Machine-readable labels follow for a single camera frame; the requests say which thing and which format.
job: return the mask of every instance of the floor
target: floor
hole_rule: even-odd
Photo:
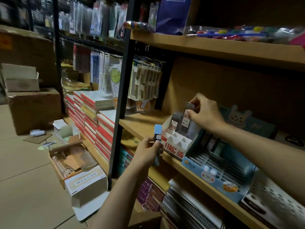
[[[0,228],[84,229],[48,158],[48,150],[17,136],[8,105],[0,105]]]

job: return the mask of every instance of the left hand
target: left hand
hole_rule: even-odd
[[[162,149],[162,144],[157,140],[154,143],[153,137],[143,139],[135,151],[134,157],[130,165],[136,166],[141,171],[147,170],[153,165],[157,157],[157,151]]]

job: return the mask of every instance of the cartoon bunny illustration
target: cartoon bunny illustration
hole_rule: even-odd
[[[251,116],[251,111],[246,111],[245,113],[239,113],[236,110],[237,110],[237,105],[233,105],[227,123],[237,128],[244,128],[246,126],[245,121],[247,117]]]

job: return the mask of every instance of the hand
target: hand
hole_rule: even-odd
[[[136,166],[140,171],[147,170],[147,174],[148,169],[156,160],[158,150],[162,149],[162,144],[158,140],[154,143],[150,143],[153,141],[153,137],[147,137],[143,139],[138,144],[134,157],[132,158],[132,162],[130,163],[130,165]]]
[[[199,113],[196,113],[192,110],[187,110],[187,113],[191,116],[191,119],[202,128],[211,133],[215,133],[217,129],[226,125],[215,101],[209,100],[201,93],[197,93],[190,102],[195,104],[195,107],[200,107],[200,111]]]

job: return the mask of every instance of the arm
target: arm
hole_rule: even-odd
[[[280,188],[305,205],[304,151],[227,124],[220,115],[217,103],[200,93],[191,103],[200,104],[198,114],[189,110],[195,123],[226,139]]]
[[[117,180],[95,216],[95,221],[90,229],[128,227],[140,186],[147,178],[148,169],[152,166],[157,151],[161,148],[158,141],[149,148],[149,142],[151,141],[153,141],[153,137],[146,138],[139,143],[130,165]]]

